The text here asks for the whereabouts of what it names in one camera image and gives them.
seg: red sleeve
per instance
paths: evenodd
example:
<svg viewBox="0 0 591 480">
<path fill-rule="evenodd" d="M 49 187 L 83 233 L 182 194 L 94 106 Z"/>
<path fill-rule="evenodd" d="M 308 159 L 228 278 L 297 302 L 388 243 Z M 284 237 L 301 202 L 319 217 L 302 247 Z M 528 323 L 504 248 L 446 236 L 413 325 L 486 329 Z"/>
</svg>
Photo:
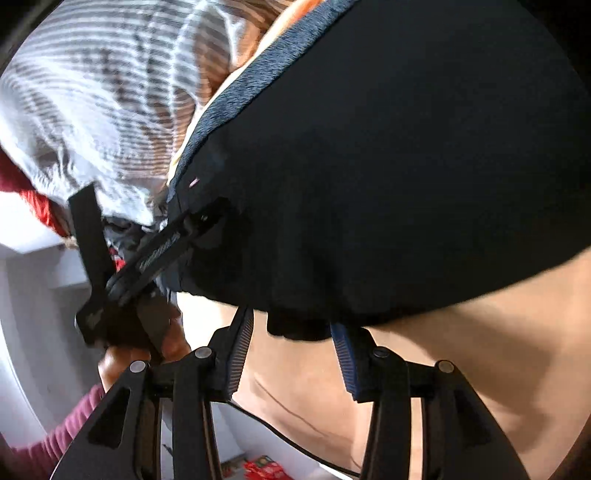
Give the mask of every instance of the red sleeve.
<svg viewBox="0 0 591 480">
<path fill-rule="evenodd" d="M 47 480 L 51 476 L 57 462 L 104 396 L 103 387 L 95 385 L 64 422 L 42 441 L 29 447 L 12 449 L 23 480 Z"/>
</svg>

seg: gray and white striped cloth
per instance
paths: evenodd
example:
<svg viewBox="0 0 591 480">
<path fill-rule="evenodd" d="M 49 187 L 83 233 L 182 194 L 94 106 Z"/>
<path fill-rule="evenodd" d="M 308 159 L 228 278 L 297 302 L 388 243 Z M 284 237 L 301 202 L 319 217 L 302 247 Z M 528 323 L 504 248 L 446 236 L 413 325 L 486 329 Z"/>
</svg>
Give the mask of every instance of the gray and white striped cloth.
<svg viewBox="0 0 591 480">
<path fill-rule="evenodd" d="M 163 216 L 195 109 L 293 0 L 64 0 L 0 78 L 0 144 L 65 205 L 94 181 L 106 216 Z"/>
</svg>

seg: red object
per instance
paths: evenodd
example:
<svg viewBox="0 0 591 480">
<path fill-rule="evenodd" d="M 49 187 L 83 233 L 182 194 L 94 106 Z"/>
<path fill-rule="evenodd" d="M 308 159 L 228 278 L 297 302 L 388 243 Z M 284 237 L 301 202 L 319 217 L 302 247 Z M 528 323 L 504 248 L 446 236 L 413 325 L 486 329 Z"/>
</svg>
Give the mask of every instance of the red object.
<svg viewBox="0 0 591 480">
<path fill-rule="evenodd" d="M 27 176 L 0 149 L 0 192 L 34 190 Z"/>
<path fill-rule="evenodd" d="M 115 263 L 115 270 L 117 270 L 117 272 L 118 272 L 119 270 L 121 270 L 125 266 L 125 260 L 123 260 L 119 256 L 119 253 L 113 247 L 109 248 L 109 253 L 111 254 L 111 258 L 113 259 L 113 262 Z"/>
<path fill-rule="evenodd" d="M 35 191 L 31 181 L 0 148 L 0 192 L 18 193 L 37 219 L 62 238 L 69 236 L 53 212 L 51 200 Z"/>
<path fill-rule="evenodd" d="M 31 212 L 43 225 L 48 226 L 62 238 L 69 236 L 53 213 L 53 205 L 49 198 L 35 190 L 22 190 L 19 195 L 29 204 Z"/>
<path fill-rule="evenodd" d="M 291 477 L 284 472 L 283 467 L 266 455 L 253 462 L 246 462 L 244 470 L 246 470 L 245 477 L 248 480 L 274 480 L 278 478 L 291 480 Z"/>
</svg>

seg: finger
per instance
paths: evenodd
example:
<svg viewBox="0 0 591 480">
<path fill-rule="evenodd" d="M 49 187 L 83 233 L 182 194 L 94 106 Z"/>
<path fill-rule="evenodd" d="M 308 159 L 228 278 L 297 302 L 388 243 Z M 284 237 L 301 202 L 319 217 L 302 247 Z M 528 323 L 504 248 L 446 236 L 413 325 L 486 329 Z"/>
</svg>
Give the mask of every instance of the finger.
<svg viewBox="0 0 591 480">
<path fill-rule="evenodd" d="M 162 341 L 161 350 L 166 362 L 175 362 L 191 352 L 191 347 L 185 339 L 183 328 L 177 320 L 170 321 L 170 326 Z"/>
<path fill-rule="evenodd" d="M 111 346 L 99 362 L 99 375 L 105 392 L 119 376 L 136 360 L 150 361 L 150 352 L 140 348 Z"/>
</svg>

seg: gray fleece trim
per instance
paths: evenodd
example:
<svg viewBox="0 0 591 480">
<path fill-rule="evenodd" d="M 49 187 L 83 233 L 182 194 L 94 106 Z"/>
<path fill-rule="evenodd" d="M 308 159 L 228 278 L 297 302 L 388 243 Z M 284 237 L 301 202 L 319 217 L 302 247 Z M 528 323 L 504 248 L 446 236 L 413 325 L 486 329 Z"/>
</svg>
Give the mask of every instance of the gray fleece trim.
<svg viewBox="0 0 591 480">
<path fill-rule="evenodd" d="M 283 71 L 300 58 L 324 32 L 358 0 L 325 0 L 277 38 L 245 71 L 205 110 L 178 161 L 170 182 L 168 201 L 178 181 L 207 136 L 233 119 L 254 97 L 268 87 Z"/>
</svg>

